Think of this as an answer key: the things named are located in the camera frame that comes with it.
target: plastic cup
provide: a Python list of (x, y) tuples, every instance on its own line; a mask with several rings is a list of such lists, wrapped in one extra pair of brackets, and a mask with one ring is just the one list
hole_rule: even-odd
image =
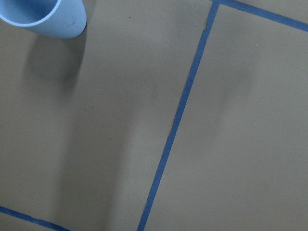
[(0, 18), (13, 26), (60, 39), (78, 36), (87, 23), (82, 0), (0, 0)]

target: blue tape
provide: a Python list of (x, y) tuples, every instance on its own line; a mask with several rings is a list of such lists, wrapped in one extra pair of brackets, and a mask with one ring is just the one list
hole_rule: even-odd
[(0, 213), (4, 213), (6, 215), (9, 215), (9, 216), (12, 216), (12, 217), (16, 217), (16, 218), (19, 218), (19, 219), (22, 219), (22, 220), (25, 220), (25, 221), (28, 221), (28, 222), (31, 222), (31, 223), (34, 223), (34, 224), (37, 224), (37, 225), (40, 225), (40, 226), (52, 229), (52, 230), (56, 230), (56, 231), (70, 231), (68, 229), (65, 229), (65, 228), (59, 226), (59, 225), (55, 225), (55, 224), (50, 223), (48, 221), (36, 219), (36, 218), (33, 218), (33, 217), (28, 216), (26, 214), (19, 213), (19, 212), (16, 212), (14, 210), (11, 210), (11, 209), (8, 209), (8, 208), (2, 207), (2, 206), (0, 206)]
[(258, 7), (254, 7), (235, 0), (212, 0), (212, 1), (308, 32), (308, 24), (260, 9)]
[(160, 180), (164, 173), (165, 166), (166, 166), (166, 163), (167, 163), (167, 160), (168, 160), (168, 157), (169, 157), (172, 145), (173, 145), (173, 141), (178, 131), (180, 121), (181, 121), (181, 118), (182, 118), (182, 115), (183, 115), (183, 112), (184, 112), (184, 109), (185, 109), (185, 106), (186, 106), (186, 103), (189, 97), (189, 93), (193, 86), (193, 81), (197, 74), (197, 70), (198, 70), (204, 49), (205, 49), (206, 41), (212, 29), (212, 25), (213, 25), (213, 22), (214, 22), (214, 19), (215, 19), (217, 10), (218, 10), (218, 6), (219, 6), (219, 3), (213, 2), (210, 12), (208, 14), (206, 28), (202, 32), (197, 51), (194, 56), (192, 66), (191, 66), (184, 90), (182, 92), (176, 114), (174, 116), (174, 121), (173, 121), (173, 125), (171, 128), (171, 132), (167, 138), (167, 141), (166, 141), (166, 144), (163, 150), (163, 154), (159, 161), (158, 168), (157, 168), (157, 171), (156, 171), (156, 174), (155, 174), (155, 177), (154, 177), (154, 180), (153, 180), (153, 183), (152, 183), (149, 195), (148, 195), (148, 199), (146, 201), (146, 205), (145, 205), (145, 208), (143, 210), (143, 213), (142, 213), (142, 216), (139, 222), (139, 226), (137, 229), (138, 231), (144, 231), (146, 222), (151, 212), (151, 208), (152, 208), (152, 205), (153, 205), (153, 202), (154, 202), (154, 199), (155, 199), (155, 196), (156, 196), (159, 184), (160, 184)]

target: painter's tape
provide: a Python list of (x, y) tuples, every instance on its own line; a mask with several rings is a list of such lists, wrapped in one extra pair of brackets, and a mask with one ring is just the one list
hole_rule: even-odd
[(48, 221), (36, 219), (36, 218), (33, 218), (33, 217), (29, 216), (29, 215), (26, 215), (26, 214), (23, 214), (23, 213), (20, 213), (20, 212), (16, 212), (14, 210), (11, 210), (11, 209), (8, 209), (8, 208), (2, 207), (2, 206), (0, 206), (0, 213), (4, 213), (6, 215), (9, 215), (9, 216), (12, 216), (12, 217), (15, 217), (15, 218), (19, 218), (19, 219), (22, 219), (22, 220), (25, 220), (25, 221), (28, 221), (28, 222), (31, 222), (31, 223), (34, 223), (34, 224), (37, 224), (37, 225), (40, 225), (40, 226), (52, 229), (52, 230), (56, 230), (56, 231), (70, 231), (70, 230), (68, 230), (66, 228), (63, 228), (63, 227), (59, 226), (59, 225), (50, 223)]
[(270, 11), (266, 11), (255, 6), (251, 6), (235, 0), (212, 0), (212, 1), (308, 32), (308, 24), (306, 23)]
[(152, 205), (153, 205), (153, 202), (154, 202), (154, 199), (155, 199), (155, 196), (156, 196), (159, 184), (160, 184), (160, 180), (164, 173), (166, 163), (167, 163), (167, 160), (168, 160), (168, 157), (169, 157), (172, 145), (173, 145), (173, 141), (178, 131), (180, 121), (181, 121), (181, 118), (182, 118), (182, 115), (183, 115), (183, 112), (184, 112), (184, 109), (185, 109), (185, 106), (186, 106), (186, 103), (189, 97), (189, 93), (193, 86), (193, 81), (197, 74), (197, 70), (198, 70), (204, 49), (205, 49), (206, 41), (207, 41), (207, 38), (213, 26), (213, 22), (214, 22), (214, 19), (215, 19), (217, 10), (218, 10), (218, 6), (219, 6), (219, 3), (213, 2), (210, 12), (208, 14), (206, 28), (202, 32), (197, 51), (194, 56), (192, 66), (191, 66), (184, 90), (182, 92), (182, 96), (180, 98), (180, 102), (179, 102), (176, 114), (174, 116), (174, 121), (173, 121), (173, 125), (171, 128), (171, 132), (167, 138), (167, 141), (166, 141), (166, 144), (163, 150), (163, 154), (159, 161), (158, 168), (157, 168), (157, 171), (156, 171), (156, 174), (155, 174), (155, 177), (154, 177), (154, 180), (153, 180), (153, 183), (152, 183), (149, 195), (148, 195), (148, 199), (146, 201), (146, 205), (145, 205), (145, 208), (143, 210), (143, 213), (142, 213), (142, 216), (139, 222), (138, 231), (144, 231), (146, 222), (149, 218), (149, 214), (151, 212), (151, 208), (152, 208)]

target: cup rim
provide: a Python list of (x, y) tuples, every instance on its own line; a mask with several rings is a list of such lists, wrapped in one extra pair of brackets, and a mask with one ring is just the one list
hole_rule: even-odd
[(5, 22), (7, 22), (7, 23), (9, 23), (9, 24), (11, 24), (11, 25), (13, 25), (13, 26), (19, 26), (19, 27), (31, 27), (31, 26), (36, 26), (36, 25), (41, 24), (41, 23), (45, 22), (46, 20), (48, 20), (48, 19), (55, 13), (55, 11), (58, 9), (58, 7), (59, 7), (59, 5), (60, 5), (61, 2), (62, 2), (62, 0), (57, 0), (57, 3), (55, 4), (54, 8), (49, 12), (49, 14), (47, 14), (47, 15), (46, 15), (45, 17), (43, 17), (42, 19), (40, 19), (40, 20), (38, 20), (38, 21), (36, 21), (36, 22), (33, 22), (33, 23), (15, 23), (15, 22), (13, 22), (13, 21), (11, 21), (11, 20), (9, 20), (9, 19), (3, 17), (1, 14), (0, 14), (0, 18), (1, 18), (3, 21), (5, 21)]

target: cup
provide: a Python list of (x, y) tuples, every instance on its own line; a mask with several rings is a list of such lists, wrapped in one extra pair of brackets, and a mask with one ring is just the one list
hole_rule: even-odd
[(87, 23), (82, 0), (0, 0), (0, 18), (13, 26), (58, 39), (78, 36)]

